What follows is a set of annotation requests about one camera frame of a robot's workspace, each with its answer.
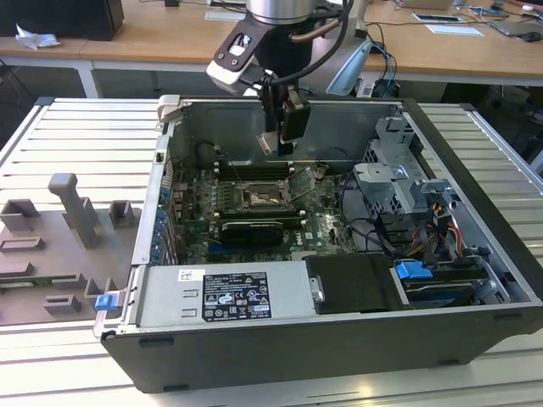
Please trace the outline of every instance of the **motherboard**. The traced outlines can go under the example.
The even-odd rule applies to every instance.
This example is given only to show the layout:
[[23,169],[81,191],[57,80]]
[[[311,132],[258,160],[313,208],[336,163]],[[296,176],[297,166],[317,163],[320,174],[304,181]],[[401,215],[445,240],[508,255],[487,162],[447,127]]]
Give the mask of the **motherboard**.
[[301,260],[354,253],[341,175],[316,164],[179,170],[173,219],[181,264]]

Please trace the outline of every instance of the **green circuit board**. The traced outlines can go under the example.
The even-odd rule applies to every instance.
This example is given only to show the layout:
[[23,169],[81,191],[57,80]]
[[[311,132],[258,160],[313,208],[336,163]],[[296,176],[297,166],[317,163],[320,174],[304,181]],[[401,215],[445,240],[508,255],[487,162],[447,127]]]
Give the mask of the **green circuit board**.
[[[174,191],[180,263],[282,261],[354,253],[355,244],[336,205],[340,176],[319,171],[301,165],[283,180],[260,181],[256,175],[254,180],[222,181],[213,170],[186,170]],[[222,222],[268,219],[271,212],[274,221],[285,225],[281,244],[267,248],[221,244],[216,230]]]

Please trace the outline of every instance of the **desk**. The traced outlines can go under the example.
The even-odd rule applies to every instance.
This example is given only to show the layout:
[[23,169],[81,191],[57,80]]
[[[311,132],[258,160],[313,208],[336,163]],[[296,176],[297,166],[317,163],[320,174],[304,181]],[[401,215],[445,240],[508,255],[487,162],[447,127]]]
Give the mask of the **desk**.
[[[490,6],[492,2],[469,3]],[[511,4],[506,5],[506,10],[517,14],[522,12],[520,7]],[[416,11],[425,14],[458,13],[454,8],[448,12]],[[396,10],[391,1],[375,0],[367,10],[366,20],[393,24],[417,23],[412,13],[408,8]],[[467,10],[461,13],[466,14],[466,20],[470,20],[468,15],[473,15]],[[507,20],[521,19],[512,15]],[[387,49],[398,61],[398,80],[543,86],[543,42],[523,42],[481,24],[471,26],[484,36],[434,34],[425,25],[381,26]],[[377,26],[370,27],[370,34],[380,41]],[[379,58],[382,57],[372,55],[368,59],[365,77],[375,77],[373,71],[379,69],[376,61]]]
[[[490,1],[477,1],[489,5]],[[0,38],[6,64],[65,67],[78,70],[85,93],[100,95],[94,70],[204,72],[216,49],[236,23],[204,19],[206,7],[182,4],[165,8],[160,1],[123,0],[125,22],[112,42],[67,40],[56,48],[32,51],[13,38]],[[507,9],[520,12],[508,4]],[[408,8],[395,10],[388,0],[374,0],[367,21],[417,22]],[[519,17],[510,17],[511,21]],[[508,38],[476,25],[484,37],[433,34],[424,25],[383,25],[385,42],[398,61],[399,80],[543,86],[543,43]],[[372,36],[379,38],[377,27]],[[371,55],[363,79],[372,83],[383,70],[383,58]]]

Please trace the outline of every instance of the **white paper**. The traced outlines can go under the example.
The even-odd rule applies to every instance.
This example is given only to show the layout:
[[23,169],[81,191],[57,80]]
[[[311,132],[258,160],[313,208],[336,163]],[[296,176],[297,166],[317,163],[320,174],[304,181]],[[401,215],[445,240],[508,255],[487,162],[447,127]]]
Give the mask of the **white paper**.
[[428,29],[434,34],[450,34],[453,36],[484,36],[484,34],[473,27],[456,27],[452,25],[430,25]]
[[23,46],[36,51],[39,47],[56,47],[60,45],[54,34],[34,34],[17,26],[15,39]]
[[179,282],[201,282],[204,280],[205,269],[180,269],[177,276]]

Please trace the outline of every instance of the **blue tab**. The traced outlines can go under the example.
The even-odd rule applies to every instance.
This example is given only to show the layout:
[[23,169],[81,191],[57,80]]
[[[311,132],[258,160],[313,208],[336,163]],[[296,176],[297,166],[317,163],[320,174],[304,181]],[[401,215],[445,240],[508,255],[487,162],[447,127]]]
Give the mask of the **blue tab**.
[[96,298],[94,309],[96,311],[115,311],[117,310],[117,294],[102,294]]
[[434,276],[432,271],[423,267],[422,261],[402,261],[395,268],[402,280],[404,278],[432,278]]

